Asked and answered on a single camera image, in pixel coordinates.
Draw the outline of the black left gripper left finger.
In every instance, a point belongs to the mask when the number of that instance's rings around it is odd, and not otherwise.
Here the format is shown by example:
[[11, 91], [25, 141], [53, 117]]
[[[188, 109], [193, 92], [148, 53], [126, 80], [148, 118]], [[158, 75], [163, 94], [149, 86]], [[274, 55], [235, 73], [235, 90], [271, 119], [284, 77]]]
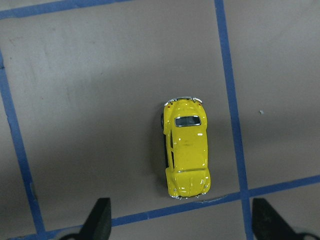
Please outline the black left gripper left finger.
[[108, 240], [111, 234], [111, 199], [99, 198], [78, 233], [69, 233], [60, 240]]

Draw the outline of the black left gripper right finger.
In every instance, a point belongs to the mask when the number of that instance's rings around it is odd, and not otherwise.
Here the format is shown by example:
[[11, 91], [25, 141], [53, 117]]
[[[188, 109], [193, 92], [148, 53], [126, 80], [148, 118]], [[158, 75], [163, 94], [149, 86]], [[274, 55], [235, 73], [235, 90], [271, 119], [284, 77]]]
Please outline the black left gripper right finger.
[[252, 231], [257, 240], [318, 240], [310, 232], [296, 232], [264, 198], [252, 201]]

